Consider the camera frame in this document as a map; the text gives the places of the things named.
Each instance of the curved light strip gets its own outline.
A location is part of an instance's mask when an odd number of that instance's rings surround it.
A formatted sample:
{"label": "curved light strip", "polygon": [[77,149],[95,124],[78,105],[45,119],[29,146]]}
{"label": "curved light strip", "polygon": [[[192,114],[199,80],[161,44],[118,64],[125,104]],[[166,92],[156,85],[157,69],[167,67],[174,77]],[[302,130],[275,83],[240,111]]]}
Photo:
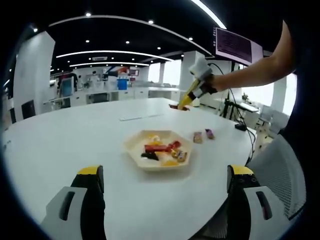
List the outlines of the curved light strip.
{"label": "curved light strip", "polygon": [[202,3],[200,0],[191,0],[194,4],[196,4],[199,8],[201,8],[206,14],[209,15],[210,18],[222,29],[227,29],[227,27],[222,23],[222,21],[208,8],[206,5]]}
{"label": "curved light strip", "polygon": [[77,66],[85,66],[85,65],[97,65],[97,64],[126,64],[126,65],[140,65],[140,66],[149,66],[149,64],[145,63],[136,63],[136,62],[122,62],[122,61],[101,61],[101,62],[88,62],[88,63],[80,63],[73,64],[69,67],[77,67]]}
{"label": "curved light strip", "polygon": [[196,44],[194,41],[191,41],[189,40],[188,38],[174,32],[174,31],[171,31],[165,27],[162,27],[162,26],[159,26],[159,25],[156,25],[156,24],[149,24],[147,21],[142,21],[142,20],[138,20],[138,19],[134,19],[134,18],[131,18],[131,17],[125,17],[125,16],[115,16],[115,15],[91,15],[90,17],[87,17],[87,16],[76,16],[76,17],[71,17],[71,18],[67,18],[67,19],[64,19],[64,20],[61,20],[61,21],[57,21],[57,22],[54,22],[54,23],[51,23],[49,25],[49,27],[52,27],[54,25],[58,25],[58,24],[62,24],[62,23],[66,23],[66,22],[69,22],[69,21],[74,21],[74,20],[79,20],[79,19],[88,19],[88,18],[94,18],[94,19],[121,19],[121,20],[127,20],[127,21],[131,21],[131,22],[136,22],[136,23],[140,23],[140,24],[145,24],[145,25],[148,25],[150,27],[154,27],[154,28],[157,28],[157,29],[161,29],[163,31],[166,31],[170,34],[173,34],[173,35],[176,35],[177,37],[183,39],[183,40],[186,40],[187,42],[195,45],[196,47],[198,47],[199,49],[203,50],[204,52],[206,52],[207,54],[209,54],[210,56],[212,56],[211,52],[209,52],[208,50],[204,49],[202,46]]}
{"label": "curved light strip", "polygon": [[135,54],[135,55],[142,55],[142,56],[147,56],[147,57],[153,57],[157,59],[163,59],[167,61],[174,61],[171,58],[163,57],[163,56],[157,56],[157,55],[152,55],[152,54],[147,54],[147,53],[142,53],[142,52],[135,52],[135,51],[116,51],[116,50],[96,50],[96,51],[78,51],[78,52],[73,52],[73,53],[67,53],[63,55],[56,56],[56,58],[62,58],[66,56],[71,56],[71,55],[76,55],[76,54],[95,54],[95,53],[114,53],[114,54]]}

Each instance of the computer monitor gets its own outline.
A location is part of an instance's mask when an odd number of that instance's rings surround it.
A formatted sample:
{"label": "computer monitor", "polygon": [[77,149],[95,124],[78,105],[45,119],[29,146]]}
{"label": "computer monitor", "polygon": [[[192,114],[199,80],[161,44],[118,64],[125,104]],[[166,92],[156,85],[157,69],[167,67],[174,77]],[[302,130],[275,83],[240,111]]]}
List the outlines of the computer monitor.
{"label": "computer monitor", "polygon": [[264,57],[262,46],[218,27],[215,28],[215,54],[247,66]]}
{"label": "computer monitor", "polygon": [[74,77],[61,80],[61,97],[69,97],[74,94]]}

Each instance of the forearm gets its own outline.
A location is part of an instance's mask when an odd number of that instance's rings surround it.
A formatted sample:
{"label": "forearm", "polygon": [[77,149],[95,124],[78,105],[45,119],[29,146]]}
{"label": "forearm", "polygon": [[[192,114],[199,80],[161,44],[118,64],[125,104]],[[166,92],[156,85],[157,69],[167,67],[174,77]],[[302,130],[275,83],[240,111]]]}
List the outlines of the forearm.
{"label": "forearm", "polygon": [[214,76],[212,86],[220,92],[229,88],[267,85],[286,76],[286,71],[280,69],[274,57],[266,57],[243,70]]}

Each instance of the ceiling light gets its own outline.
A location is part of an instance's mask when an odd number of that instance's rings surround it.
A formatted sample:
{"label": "ceiling light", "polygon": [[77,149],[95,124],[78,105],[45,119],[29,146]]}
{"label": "ceiling light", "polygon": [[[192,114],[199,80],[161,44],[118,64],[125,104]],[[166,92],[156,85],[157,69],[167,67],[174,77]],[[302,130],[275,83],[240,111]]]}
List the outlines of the ceiling light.
{"label": "ceiling light", "polygon": [[10,82],[10,79],[8,79],[8,81],[6,81],[3,86],[7,85]]}
{"label": "ceiling light", "polygon": [[78,66],[85,66],[85,65],[97,65],[97,64],[126,64],[126,65],[149,66],[149,64],[137,63],[137,62],[101,61],[101,62],[88,62],[88,63],[74,64],[74,65],[70,65],[70,68],[78,67]]}
{"label": "ceiling light", "polygon": [[167,60],[167,61],[174,61],[173,59],[167,58],[164,56],[157,56],[157,55],[152,55],[152,54],[147,54],[147,53],[142,53],[142,52],[135,52],[135,51],[118,51],[118,50],[78,51],[78,52],[59,55],[59,56],[56,56],[56,58],[58,59],[58,58],[77,55],[77,54],[96,54],[96,53],[135,54],[135,55],[142,55],[142,56],[147,56],[147,57],[152,57],[152,58],[157,58],[157,59],[163,59],[163,60]]}
{"label": "ceiling light", "polygon": [[222,21],[200,0],[191,0],[194,4],[196,4],[199,8],[201,8],[206,14],[209,15],[210,18],[222,29],[227,29],[226,26],[222,23]]}

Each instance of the ceiling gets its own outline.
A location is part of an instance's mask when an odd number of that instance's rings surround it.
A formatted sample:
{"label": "ceiling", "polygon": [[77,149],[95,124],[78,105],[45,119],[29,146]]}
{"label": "ceiling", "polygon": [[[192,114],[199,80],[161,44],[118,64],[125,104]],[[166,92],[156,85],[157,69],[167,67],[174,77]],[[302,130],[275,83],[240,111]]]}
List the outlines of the ceiling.
{"label": "ceiling", "polygon": [[[226,25],[227,30],[242,35],[273,51],[281,33],[281,17],[276,11],[274,0],[201,0]],[[148,56],[123,53],[87,53],[56,58],[58,55],[94,51],[117,50],[163,55],[176,51],[197,50],[210,56],[191,42],[150,24],[139,22],[86,17],[50,24],[74,17],[112,15],[148,22],[173,31],[183,37],[193,38],[193,42],[213,54],[213,28],[215,22],[191,0],[56,0],[46,7],[46,11],[35,11],[29,20],[39,29],[47,31],[55,40],[52,68],[69,71],[71,64],[91,62],[92,57],[108,57],[107,62],[141,63]],[[181,53],[168,56],[181,59]]]}

